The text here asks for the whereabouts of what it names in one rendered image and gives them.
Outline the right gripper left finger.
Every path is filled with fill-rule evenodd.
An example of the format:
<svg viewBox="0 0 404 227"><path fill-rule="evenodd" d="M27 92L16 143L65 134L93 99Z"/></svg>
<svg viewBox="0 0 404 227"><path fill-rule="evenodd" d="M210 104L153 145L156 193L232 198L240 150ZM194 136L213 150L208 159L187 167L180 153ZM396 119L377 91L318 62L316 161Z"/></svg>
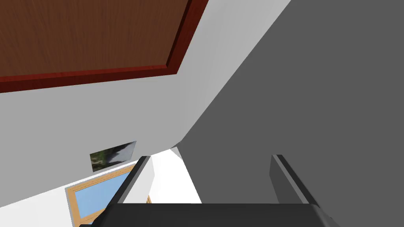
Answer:
<svg viewBox="0 0 404 227"><path fill-rule="evenodd" d="M146 203L154 176L151 156L142 156L110 200L110 204Z"/></svg>

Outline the dark picture on wall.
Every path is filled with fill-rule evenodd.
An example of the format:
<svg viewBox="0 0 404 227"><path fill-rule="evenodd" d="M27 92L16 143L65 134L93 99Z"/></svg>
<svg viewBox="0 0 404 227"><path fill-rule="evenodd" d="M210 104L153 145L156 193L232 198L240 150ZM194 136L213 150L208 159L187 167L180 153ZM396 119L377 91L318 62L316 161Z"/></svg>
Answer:
<svg viewBox="0 0 404 227"><path fill-rule="evenodd" d="M90 154L92 172L131 160L136 141Z"/></svg>

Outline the brown wooden door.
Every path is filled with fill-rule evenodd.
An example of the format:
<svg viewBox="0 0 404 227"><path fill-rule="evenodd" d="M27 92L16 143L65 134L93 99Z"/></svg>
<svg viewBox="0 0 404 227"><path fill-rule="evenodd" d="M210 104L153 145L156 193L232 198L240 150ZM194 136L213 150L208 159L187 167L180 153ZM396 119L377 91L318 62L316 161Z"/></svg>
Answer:
<svg viewBox="0 0 404 227"><path fill-rule="evenodd" d="M0 78L164 65L188 0L0 0Z"/></svg>

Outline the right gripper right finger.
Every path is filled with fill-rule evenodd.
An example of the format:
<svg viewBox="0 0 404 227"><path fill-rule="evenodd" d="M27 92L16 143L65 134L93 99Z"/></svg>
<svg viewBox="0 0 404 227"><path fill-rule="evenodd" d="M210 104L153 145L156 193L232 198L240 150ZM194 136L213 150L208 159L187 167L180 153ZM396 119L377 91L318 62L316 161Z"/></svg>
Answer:
<svg viewBox="0 0 404 227"><path fill-rule="evenodd" d="M314 196L283 155L271 156L269 177L279 203L311 204L319 207Z"/></svg>

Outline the wood-framed window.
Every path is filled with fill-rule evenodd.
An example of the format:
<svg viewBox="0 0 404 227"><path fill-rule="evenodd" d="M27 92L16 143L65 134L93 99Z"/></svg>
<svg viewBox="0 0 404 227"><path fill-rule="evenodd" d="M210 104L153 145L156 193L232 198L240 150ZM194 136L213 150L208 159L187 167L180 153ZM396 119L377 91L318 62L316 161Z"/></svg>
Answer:
<svg viewBox="0 0 404 227"><path fill-rule="evenodd" d="M133 164L122 166L66 188L73 227L91 224L107 208Z"/></svg>

